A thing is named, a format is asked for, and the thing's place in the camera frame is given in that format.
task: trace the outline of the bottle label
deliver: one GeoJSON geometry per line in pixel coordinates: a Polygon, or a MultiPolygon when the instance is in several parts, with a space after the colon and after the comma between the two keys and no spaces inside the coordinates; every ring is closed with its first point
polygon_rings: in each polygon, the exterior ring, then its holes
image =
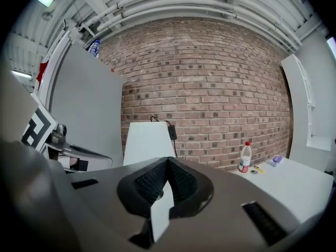
{"type": "Polygon", "coordinates": [[[242,173],[247,173],[250,162],[251,162],[251,159],[244,160],[243,158],[240,158],[240,163],[239,163],[239,166],[238,166],[238,170],[242,173]]]}

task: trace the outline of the red object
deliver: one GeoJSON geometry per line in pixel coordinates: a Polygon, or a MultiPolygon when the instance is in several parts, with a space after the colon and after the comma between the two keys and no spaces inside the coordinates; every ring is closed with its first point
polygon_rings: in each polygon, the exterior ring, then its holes
{"type": "Polygon", "coordinates": [[[45,62],[45,63],[40,63],[40,71],[36,77],[36,80],[38,81],[39,85],[41,84],[41,80],[42,80],[42,76],[44,74],[44,70],[46,70],[46,67],[48,65],[48,62],[45,62]]]}

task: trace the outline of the purple package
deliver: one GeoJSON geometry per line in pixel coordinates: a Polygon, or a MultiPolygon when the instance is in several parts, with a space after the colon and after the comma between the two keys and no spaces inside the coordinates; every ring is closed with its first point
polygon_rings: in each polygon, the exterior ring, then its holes
{"type": "Polygon", "coordinates": [[[267,163],[277,167],[277,165],[281,162],[282,156],[274,156],[272,160],[268,161],[267,163]]]}

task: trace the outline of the white ceiling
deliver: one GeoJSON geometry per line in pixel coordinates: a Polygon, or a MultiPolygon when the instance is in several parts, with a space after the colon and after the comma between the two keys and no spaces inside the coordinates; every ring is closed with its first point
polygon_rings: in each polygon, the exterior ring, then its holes
{"type": "MultiPolygon", "coordinates": [[[[8,35],[8,40],[3,47],[3,54],[5,59],[9,62],[14,70],[29,73],[33,76],[31,83],[25,85],[31,90],[31,86],[35,83],[36,74],[39,71],[39,64],[46,56],[48,49],[53,44],[55,38],[64,28],[64,19],[72,19],[76,24],[80,25],[82,22],[88,21],[90,18],[101,13],[103,10],[111,7],[120,0],[55,0],[50,8],[47,8],[37,0],[31,0],[27,7],[22,11],[18,17],[17,22],[8,35]],[[42,19],[42,13],[53,11],[53,17],[50,21],[42,19]]],[[[139,6],[141,3],[148,3],[146,0],[127,7],[127,9],[139,6]]],[[[228,0],[218,0],[221,2],[232,3],[238,5],[236,2],[228,0]]],[[[305,0],[249,0],[257,5],[263,7],[277,18],[281,19],[291,31],[297,32],[299,37],[306,34],[309,29],[314,27],[319,18],[314,15],[314,10],[311,5],[305,0]]],[[[201,16],[223,19],[220,13],[201,12],[190,9],[177,9],[165,12],[156,12],[148,15],[143,15],[138,18],[133,18],[116,25],[103,33],[99,33],[100,39],[114,35],[118,31],[134,26],[139,23],[147,22],[158,18],[171,16],[201,16]]],[[[113,17],[112,14],[107,15],[97,24],[91,26],[95,34],[97,34],[97,26],[113,17]]],[[[261,30],[255,29],[256,32],[265,35],[261,30]]],[[[87,31],[84,33],[82,40],[87,42],[91,39],[91,35],[87,31]]]]}

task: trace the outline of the ceiling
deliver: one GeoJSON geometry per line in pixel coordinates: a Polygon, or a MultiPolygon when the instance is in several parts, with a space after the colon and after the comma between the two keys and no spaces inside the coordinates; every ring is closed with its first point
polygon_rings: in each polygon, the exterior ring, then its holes
{"type": "MultiPolygon", "coordinates": [[[[24,85],[28,90],[32,90],[32,86],[35,84],[35,78],[39,71],[39,64],[46,59],[46,56],[52,50],[52,45],[59,38],[59,34],[67,29],[68,23],[73,23],[80,27],[81,43],[84,47],[89,46],[93,39],[96,37],[104,40],[121,30],[127,29],[134,25],[147,22],[150,20],[172,17],[172,16],[199,16],[226,20],[228,22],[237,23],[247,28],[251,28],[257,33],[269,38],[278,46],[286,48],[282,43],[278,42],[269,34],[274,31],[264,26],[263,22],[259,22],[258,19],[262,18],[262,14],[256,13],[257,20],[251,25],[250,21],[238,20],[232,17],[224,16],[219,12],[211,12],[198,10],[196,6],[204,6],[198,3],[177,3],[176,8],[172,8],[164,11],[156,11],[148,14],[141,15],[139,17],[132,17],[125,19],[120,24],[114,25],[98,31],[97,27],[117,16],[121,11],[127,11],[146,3],[151,3],[159,0],[141,0],[137,3],[130,3],[121,10],[117,10],[114,13],[107,14],[102,20],[97,23],[85,26],[83,23],[87,22],[91,18],[105,11],[107,8],[115,5],[122,0],[55,0],[53,4],[47,8],[37,0],[31,0],[27,7],[22,11],[18,17],[17,22],[12,27],[7,41],[3,47],[3,55],[10,64],[13,70],[28,73],[32,75],[32,80],[23,79],[24,85]],[[52,12],[52,18],[46,21],[42,18],[43,12],[52,12]]],[[[235,0],[213,0],[219,3],[227,3],[233,6],[239,6],[242,10],[249,10],[249,7],[239,3],[235,0]]],[[[312,29],[316,29],[317,25],[321,25],[321,20],[314,13],[313,8],[306,0],[248,0],[254,2],[257,6],[262,7],[267,12],[271,13],[280,22],[286,26],[291,32],[295,33],[298,38],[302,39],[312,29]]],[[[206,5],[206,7],[216,8],[222,10],[218,6],[206,5]]],[[[229,10],[231,13],[238,15],[234,10],[229,10]]]]}

